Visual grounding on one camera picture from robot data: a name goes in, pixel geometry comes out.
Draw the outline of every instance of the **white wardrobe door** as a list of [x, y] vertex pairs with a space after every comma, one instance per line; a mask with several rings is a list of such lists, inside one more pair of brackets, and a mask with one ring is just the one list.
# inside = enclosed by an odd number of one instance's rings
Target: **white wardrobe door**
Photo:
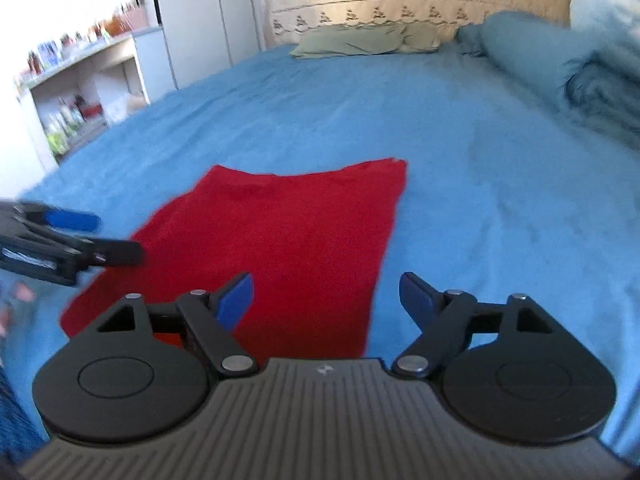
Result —
[[251, 0], [220, 0], [233, 64], [260, 51]]
[[219, 0], [158, 0], [178, 88], [229, 68]]

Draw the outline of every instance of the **bed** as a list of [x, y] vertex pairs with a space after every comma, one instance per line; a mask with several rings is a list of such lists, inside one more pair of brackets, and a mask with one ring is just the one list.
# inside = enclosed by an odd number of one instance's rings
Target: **bed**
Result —
[[[299, 174], [404, 158], [408, 183], [367, 355], [389, 362], [417, 336], [398, 301], [406, 270], [482, 301], [524, 291], [613, 373], [618, 402], [602, 440], [638, 460], [638, 152], [550, 113], [489, 61], [450, 43], [428, 56], [295, 60], [290, 50], [267, 50], [142, 110], [27, 197], [93, 211], [102, 235], [127, 237], [214, 164]], [[58, 317], [78, 290], [32, 284], [39, 304], [18, 320], [2, 357], [38, 421], [31, 381], [65, 344]]]

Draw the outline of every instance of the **teal blanket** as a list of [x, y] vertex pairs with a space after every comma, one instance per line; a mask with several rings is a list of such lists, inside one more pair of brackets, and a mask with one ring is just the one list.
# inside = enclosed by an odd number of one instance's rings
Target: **teal blanket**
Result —
[[559, 112], [640, 149], [640, 52], [511, 11], [460, 28], [456, 39]]

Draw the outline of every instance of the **embroidered tree pattern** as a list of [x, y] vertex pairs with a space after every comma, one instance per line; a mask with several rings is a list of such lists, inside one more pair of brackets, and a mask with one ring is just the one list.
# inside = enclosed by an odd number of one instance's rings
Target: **embroidered tree pattern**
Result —
[[409, 7], [402, 6], [402, 14], [400, 14], [401, 18], [415, 18], [415, 13], [409, 10]]
[[386, 18], [385, 13], [380, 10], [380, 7], [373, 8], [373, 19], [374, 20], [382, 20]]

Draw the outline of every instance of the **white desk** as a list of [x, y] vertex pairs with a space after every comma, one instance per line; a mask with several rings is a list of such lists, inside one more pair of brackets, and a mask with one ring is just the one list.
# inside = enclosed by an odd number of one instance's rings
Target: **white desk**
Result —
[[75, 56], [30, 80], [18, 100], [38, 158], [46, 173], [58, 164], [49, 149], [42, 122], [58, 111], [62, 97], [76, 94], [104, 109], [128, 93], [140, 92], [151, 104], [176, 89], [162, 27], [118, 36], [78, 51]]

